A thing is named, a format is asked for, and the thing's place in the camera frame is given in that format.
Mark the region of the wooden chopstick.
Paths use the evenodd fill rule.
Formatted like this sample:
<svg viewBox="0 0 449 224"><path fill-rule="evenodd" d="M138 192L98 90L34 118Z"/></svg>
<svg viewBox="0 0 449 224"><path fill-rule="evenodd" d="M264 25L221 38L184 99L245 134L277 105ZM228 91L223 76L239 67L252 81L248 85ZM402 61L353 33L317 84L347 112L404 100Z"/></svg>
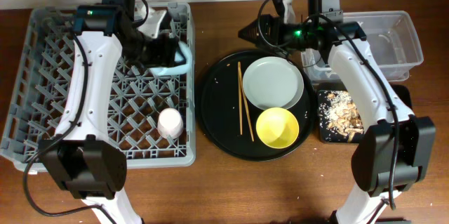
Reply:
<svg viewBox="0 0 449 224"><path fill-rule="evenodd" d="M241 62L237 63L238 97L239 97L239 132L243 135L243 117L242 117L242 92L241 92Z"/></svg>
<svg viewBox="0 0 449 224"><path fill-rule="evenodd" d="M239 73L239 82L240 82L240 85L241 85L241 92L242 92L242 95L243 95L243 104L244 104L245 111L246 111L246 118L247 118L247 122L248 122L248 128L249 128L249 131L250 131L250 137L251 137L252 142L254 142L255 139L254 139L254 135L253 135L253 127L252 127L252 123L251 123L251 119L250 119L250 112L249 112L248 101L246 99L245 91L243 89L243 74L241 72Z"/></svg>

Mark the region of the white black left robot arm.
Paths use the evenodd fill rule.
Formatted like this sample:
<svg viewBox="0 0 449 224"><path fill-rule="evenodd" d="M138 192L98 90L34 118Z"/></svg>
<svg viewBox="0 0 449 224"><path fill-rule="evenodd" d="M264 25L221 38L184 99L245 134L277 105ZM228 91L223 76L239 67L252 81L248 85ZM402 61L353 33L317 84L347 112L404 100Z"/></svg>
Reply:
<svg viewBox="0 0 449 224"><path fill-rule="evenodd" d="M77 8L72 28L74 66L62 118L34 155L61 190L83 201L101 223L141 223L124 189L127 159L109 142L107 111L120 58L159 75L192 66L188 45L172 34L145 34L136 0L102 0Z"/></svg>

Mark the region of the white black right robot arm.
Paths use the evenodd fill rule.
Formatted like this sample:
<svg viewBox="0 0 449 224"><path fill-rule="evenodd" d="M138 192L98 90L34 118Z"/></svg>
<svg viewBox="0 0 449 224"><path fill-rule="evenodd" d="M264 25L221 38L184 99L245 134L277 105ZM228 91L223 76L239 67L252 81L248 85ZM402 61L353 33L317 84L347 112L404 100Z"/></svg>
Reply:
<svg viewBox="0 0 449 224"><path fill-rule="evenodd" d="M337 73L361 116L364 135L351 158L354 186L332 223L375 223L386 208L422 181L436 128L403 103L378 67L357 22L345 22L340 0L308 0L308 16L295 20L293 0L271 0L276 15L258 13L238 36L285 55L312 48Z"/></svg>

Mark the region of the grey round plate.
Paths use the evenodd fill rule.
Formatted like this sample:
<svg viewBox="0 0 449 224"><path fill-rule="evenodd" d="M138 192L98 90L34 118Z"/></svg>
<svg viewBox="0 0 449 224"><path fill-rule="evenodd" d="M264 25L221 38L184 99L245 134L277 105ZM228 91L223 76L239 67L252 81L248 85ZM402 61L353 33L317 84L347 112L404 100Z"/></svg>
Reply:
<svg viewBox="0 0 449 224"><path fill-rule="evenodd" d="M246 68L243 90L250 103L261 110L289 109L300 101L304 79L300 70L286 59L263 57Z"/></svg>

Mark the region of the yellow bowl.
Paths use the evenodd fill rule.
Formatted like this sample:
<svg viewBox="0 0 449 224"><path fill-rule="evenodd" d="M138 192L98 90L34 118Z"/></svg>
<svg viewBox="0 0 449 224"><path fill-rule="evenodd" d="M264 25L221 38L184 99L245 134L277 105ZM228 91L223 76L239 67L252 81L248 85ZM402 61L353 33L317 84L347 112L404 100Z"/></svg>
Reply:
<svg viewBox="0 0 449 224"><path fill-rule="evenodd" d="M297 140L300 125L292 112L273 107L257 118L256 133L264 145L280 150L290 147Z"/></svg>

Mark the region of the pink plastic cup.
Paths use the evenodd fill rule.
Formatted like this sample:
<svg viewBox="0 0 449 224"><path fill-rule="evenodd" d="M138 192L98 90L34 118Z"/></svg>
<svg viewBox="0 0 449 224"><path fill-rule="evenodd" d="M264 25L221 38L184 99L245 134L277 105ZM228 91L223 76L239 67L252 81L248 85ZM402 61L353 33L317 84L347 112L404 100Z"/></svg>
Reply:
<svg viewBox="0 0 449 224"><path fill-rule="evenodd" d="M157 130L162 138L178 138L184 128L181 114L174 108L166 108L159 114Z"/></svg>

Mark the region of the light blue plastic cup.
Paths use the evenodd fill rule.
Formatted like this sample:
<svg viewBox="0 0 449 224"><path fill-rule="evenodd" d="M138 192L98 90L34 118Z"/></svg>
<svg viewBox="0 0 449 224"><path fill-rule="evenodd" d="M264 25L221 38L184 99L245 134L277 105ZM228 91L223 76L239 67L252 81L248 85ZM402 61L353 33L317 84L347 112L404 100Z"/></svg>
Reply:
<svg viewBox="0 0 449 224"><path fill-rule="evenodd" d="M149 69L155 77L182 75L190 71L194 60L192 51L183 41L179 41L178 46L175 51L174 67L153 67Z"/></svg>

